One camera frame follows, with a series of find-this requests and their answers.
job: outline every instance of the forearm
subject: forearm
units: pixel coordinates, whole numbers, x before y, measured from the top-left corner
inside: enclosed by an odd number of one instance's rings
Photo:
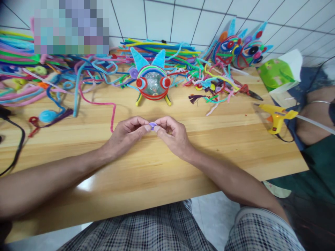
[[[198,150],[185,160],[205,173],[232,201],[267,209],[288,222],[284,210],[270,191],[236,165],[218,161]]]
[[[22,215],[113,160],[102,149],[32,167],[0,179],[0,220]]]

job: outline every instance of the pipe cleaner craft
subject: pipe cleaner craft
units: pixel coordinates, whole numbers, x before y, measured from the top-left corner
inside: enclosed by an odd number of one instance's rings
[[[239,55],[242,39],[235,35],[235,21],[236,18],[231,21],[229,30],[221,34],[212,52],[212,62],[227,66]]]
[[[136,68],[131,68],[129,73],[133,79],[136,79],[136,85],[140,91],[136,106],[139,106],[142,97],[150,100],[164,98],[167,104],[171,106],[171,101],[168,97],[171,81],[164,70],[165,50],[161,50],[151,64],[133,47],[131,47],[130,51],[133,55]]]
[[[246,67],[250,67],[254,64],[262,61],[262,54],[273,48],[273,45],[265,46],[260,38],[263,35],[267,22],[264,22],[259,29],[254,33],[253,36],[247,36],[244,38],[247,30],[244,30],[240,37],[243,39],[243,45],[240,50],[240,53],[233,60],[232,64],[237,69],[244,69]]]

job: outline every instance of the tissue box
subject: tissue box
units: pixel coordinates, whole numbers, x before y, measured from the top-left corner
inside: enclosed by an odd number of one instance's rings
[[[258,68],[258,74],[270,93],[283,93],[300,82],[303,58],[298,50],[271,59]]]

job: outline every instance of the yellow pipe cleaner leg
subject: yellow pipe cleaner leg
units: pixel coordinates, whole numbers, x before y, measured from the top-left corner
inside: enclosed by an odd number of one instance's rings
[[[168,106],[171,106],[171,105],[172,105],[172,103],[171,103],[171,101],[170,101],[168,95],[166,95],[166,96],[164,97],[164,99],[165,99],[165,101],[166,101],[166,103],[167,103]]]
[[[136,106],[139,106],[139,105],[140,105],[140,102],[141,102],[141,100],[142,100],[142,97],[143,97],[143,95],[140,94],[139,97],[138,97],[138,99],[136,100],[136,103],[135,103]]]

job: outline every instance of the hot glue gun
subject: hot glue gun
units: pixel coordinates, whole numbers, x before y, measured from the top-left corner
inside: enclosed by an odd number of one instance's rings
[[[272,129],[269,129],[270,134],[278,134],[282,129],[284,119],[293,119],[298,115],[296,111],[287,112],[285,108],[280,106],[268,105],[268,104],[255,104],[262,110],[271,114],[271,117],[268,118],[270,122],[273,122]]]

